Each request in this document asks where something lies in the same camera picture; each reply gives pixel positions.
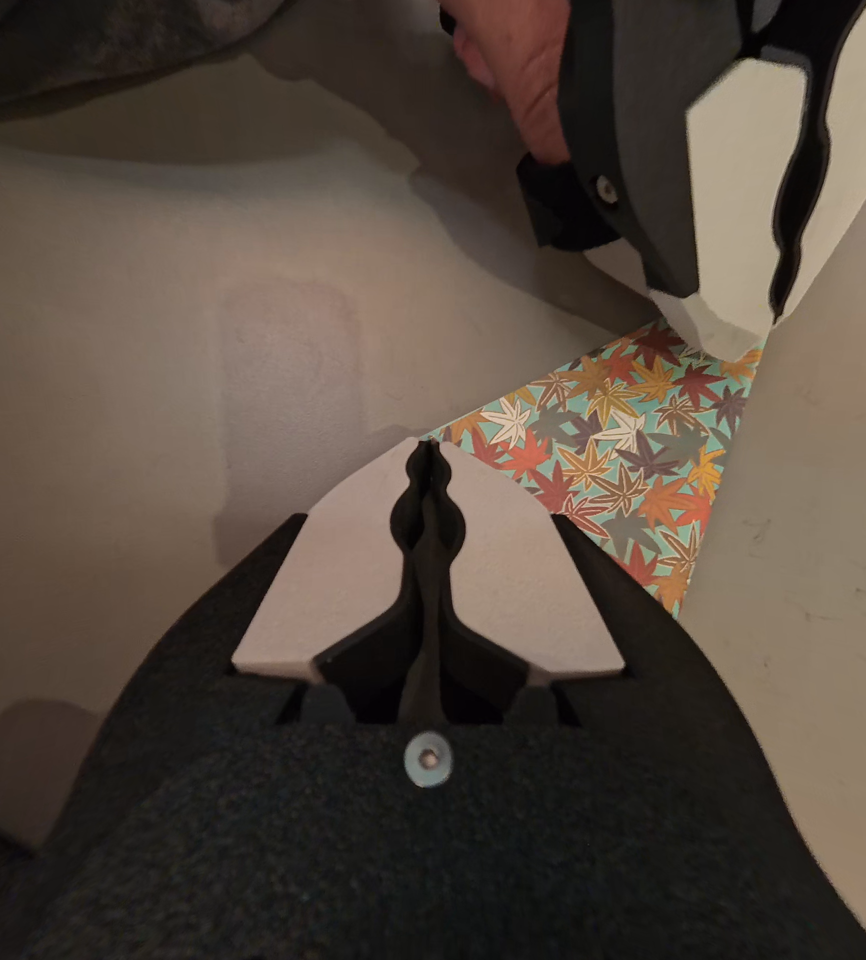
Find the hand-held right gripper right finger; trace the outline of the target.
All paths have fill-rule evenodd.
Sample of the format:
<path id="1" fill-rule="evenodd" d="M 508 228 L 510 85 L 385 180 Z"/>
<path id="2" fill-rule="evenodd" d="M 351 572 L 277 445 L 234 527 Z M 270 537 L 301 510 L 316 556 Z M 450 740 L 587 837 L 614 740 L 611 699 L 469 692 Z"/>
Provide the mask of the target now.
<path id="1" fill-rule="evenodd" d="M 447 721 L 499 724 L 522 692 L 619 676 L 625 661 L 552 514 L 450 442 L 430 454 L 439 694 Z"/>

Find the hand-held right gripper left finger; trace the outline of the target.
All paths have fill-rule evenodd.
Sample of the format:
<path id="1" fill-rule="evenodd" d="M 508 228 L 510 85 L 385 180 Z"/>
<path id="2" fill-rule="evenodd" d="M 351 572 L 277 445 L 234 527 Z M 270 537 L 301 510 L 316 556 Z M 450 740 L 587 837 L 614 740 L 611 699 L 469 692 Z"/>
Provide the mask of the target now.
<path id="1" fill-rule="evenodd" d="M 238 673 L 331 685 L 358 721 L 399 719 L 424 640 L 413 552 L 431 454 L 404 440 L 309 511 L 232 655 Z"/>

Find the leaf-patterned teal origami paper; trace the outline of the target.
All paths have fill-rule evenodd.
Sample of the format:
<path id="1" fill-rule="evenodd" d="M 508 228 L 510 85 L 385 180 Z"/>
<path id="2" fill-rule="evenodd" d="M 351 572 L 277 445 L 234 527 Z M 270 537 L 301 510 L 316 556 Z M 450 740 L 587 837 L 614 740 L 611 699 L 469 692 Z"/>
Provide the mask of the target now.
<path id="1" fill-rule="evenodd" d="M 569 519 L 679 618 L 764 345 L 721 361 L 656 319 L 426 438 Z"/>

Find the person's left hand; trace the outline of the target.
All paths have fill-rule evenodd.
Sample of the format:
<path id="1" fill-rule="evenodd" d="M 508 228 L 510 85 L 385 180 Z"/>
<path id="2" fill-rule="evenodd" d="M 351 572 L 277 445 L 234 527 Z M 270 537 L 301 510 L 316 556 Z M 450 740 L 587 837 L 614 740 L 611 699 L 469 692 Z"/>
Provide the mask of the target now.
<path id="1" fill-rule="evenodd" d="M 568 1 L 446 1 L 454 51 L 467 73 L 506 105 L 537 162 L 570 159 L 558 108 Z"/>

